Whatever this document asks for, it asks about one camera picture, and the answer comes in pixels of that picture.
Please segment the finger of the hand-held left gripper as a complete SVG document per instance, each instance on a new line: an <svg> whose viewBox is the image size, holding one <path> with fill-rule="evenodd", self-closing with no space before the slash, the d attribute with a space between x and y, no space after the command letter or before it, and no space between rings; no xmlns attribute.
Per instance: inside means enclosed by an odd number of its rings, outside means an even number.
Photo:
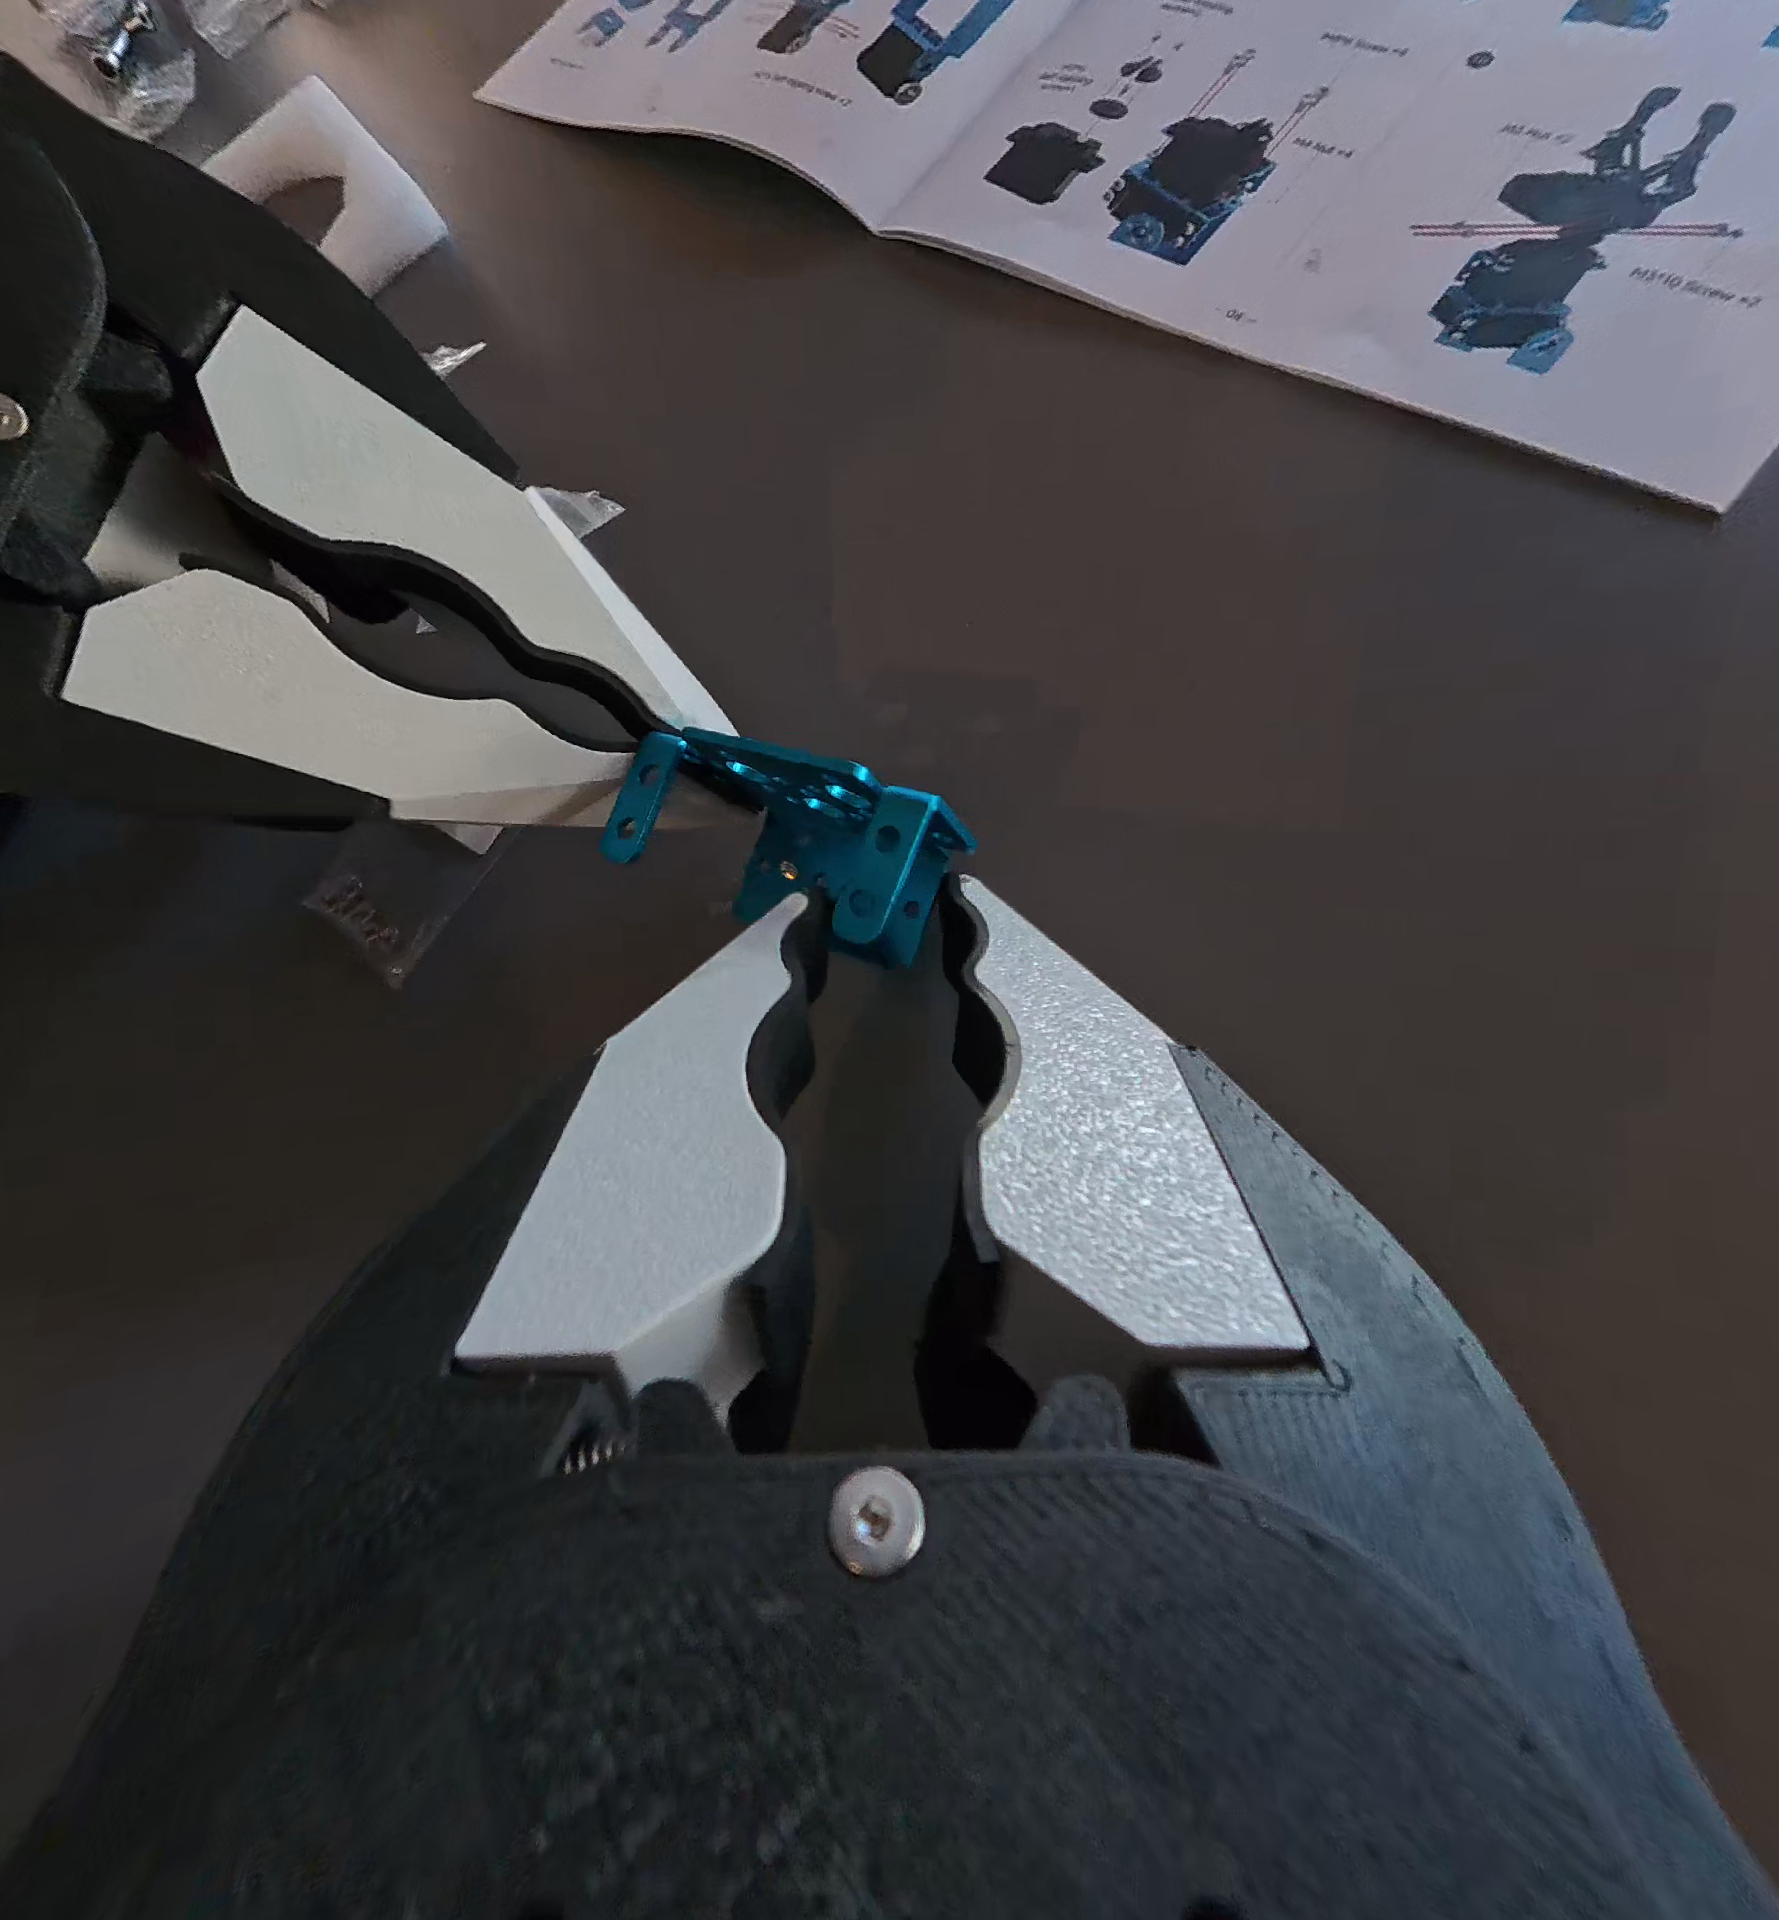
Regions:
<svg viewBox="0 0 1779 1920"><path fill-rule="evenodd" d="M502 479L239 307L196 387L235 491L388 586L429 588L529 676L582 682L635 728L729 716L540 491Z"/></svg>
<svg viewBox="0 0 1779 1920"><path fill-rule="evenodd" d="M613 798L656 712L631 650L603 666L505 646L405 591L382 623L182 570L91 607L60 696L376 798L403 822L565 825Z"/></svg>

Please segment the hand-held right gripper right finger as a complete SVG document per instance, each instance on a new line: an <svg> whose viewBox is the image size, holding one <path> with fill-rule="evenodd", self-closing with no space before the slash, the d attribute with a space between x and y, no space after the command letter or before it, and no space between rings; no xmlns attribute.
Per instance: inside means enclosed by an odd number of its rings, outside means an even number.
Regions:
<svg viewBox="0 0 1779 1920"><path fill-rule="evenodd" d="M1002 1361L1310 1361L1177 1045L979 878L951 885L960 1217Z"/></svg>

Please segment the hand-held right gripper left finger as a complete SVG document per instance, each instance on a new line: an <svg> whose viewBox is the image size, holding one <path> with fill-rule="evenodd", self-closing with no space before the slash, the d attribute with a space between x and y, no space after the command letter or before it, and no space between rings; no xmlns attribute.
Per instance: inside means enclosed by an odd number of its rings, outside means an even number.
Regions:
<svg viewBox="0 0 1779 1920"><path fill-rule="evenodd" d="M787 895L601 1049L452 1358L794 1387L812 1322L781 1114L814 911Z"/></svg>

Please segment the clear nut bag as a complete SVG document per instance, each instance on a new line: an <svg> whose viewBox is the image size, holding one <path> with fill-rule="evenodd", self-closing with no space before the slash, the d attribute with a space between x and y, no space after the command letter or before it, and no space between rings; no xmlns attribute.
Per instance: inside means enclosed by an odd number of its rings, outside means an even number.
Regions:
<svg viewBox="0 0 1779 1920"><path fill-rule="evenodd" d="M399 989L510 842L510 828L359 822L332 835L301 909Z"/></svg>

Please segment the blue metal bracket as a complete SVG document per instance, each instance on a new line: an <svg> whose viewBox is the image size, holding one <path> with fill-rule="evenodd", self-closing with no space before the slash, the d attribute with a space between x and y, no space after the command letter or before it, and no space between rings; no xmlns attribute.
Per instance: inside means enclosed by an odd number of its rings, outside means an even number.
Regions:
<svg viewBox="0 0 1779 1920"><path fill-rule="evenodd" d="M951 865L976 850L941 794L888 784L852 759L684 728L637 744L604 824L606 860L639 858L681 781L763 818L734 900L740 922L759 922L789 893L817 893L834 946L882 964L916 958ZM779 858L796 867L796 880L775 873Z"/></svg>

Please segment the clear bag with metal parts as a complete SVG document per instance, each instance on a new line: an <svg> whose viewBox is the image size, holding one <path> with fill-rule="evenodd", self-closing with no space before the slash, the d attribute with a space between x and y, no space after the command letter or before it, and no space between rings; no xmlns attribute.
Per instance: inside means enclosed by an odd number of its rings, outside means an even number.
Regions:
<svg viewBox="0 0 1779 1920"><path fill-rule="evenodd" d="M172 4L57 2L45 10L116 131L154 142L184 119L196 101L198 64Z"/></svg>

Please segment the white foam square with hole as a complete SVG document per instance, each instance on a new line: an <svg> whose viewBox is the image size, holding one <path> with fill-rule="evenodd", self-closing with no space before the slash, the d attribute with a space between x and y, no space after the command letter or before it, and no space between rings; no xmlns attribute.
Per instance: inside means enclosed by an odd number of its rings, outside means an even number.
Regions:
<svg viewBox="0 0 1779 1920"><path fill-rule="evenodd" d="M301 182L338 182L341 207L318 251L365 294L381 293L446 235L421 187L318 76L301 78L230 138L202 171L254 204Z"/></svg>

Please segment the white instruction booklet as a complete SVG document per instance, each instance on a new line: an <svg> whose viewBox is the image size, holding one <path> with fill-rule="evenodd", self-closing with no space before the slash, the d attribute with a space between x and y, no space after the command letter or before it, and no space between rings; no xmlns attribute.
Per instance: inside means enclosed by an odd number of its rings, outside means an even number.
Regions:
<svg viewBox="0 0 1779 1920"><path fill-rule="evenodd" d="M587 2L476 98L1716 512L1779 448L1779 2Z"/></svg>

